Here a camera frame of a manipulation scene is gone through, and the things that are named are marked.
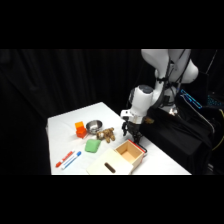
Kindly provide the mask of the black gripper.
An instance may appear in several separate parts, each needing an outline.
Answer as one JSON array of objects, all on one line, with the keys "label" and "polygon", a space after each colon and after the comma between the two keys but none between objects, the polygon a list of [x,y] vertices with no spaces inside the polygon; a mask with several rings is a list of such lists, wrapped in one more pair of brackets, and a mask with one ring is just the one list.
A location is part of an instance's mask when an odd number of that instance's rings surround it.
[{"label": "black gripper", "polygon": [[139,143],[139,141],[142,137],[142,134],[139,133],[140,127],[141,127],[140,124],[135,124],[130,121],[124,122],[122,124],[123,136],[126,136],[127,131],[128,131],[130,134],[134,134],[134,136],[133,136],[134,143]]}]

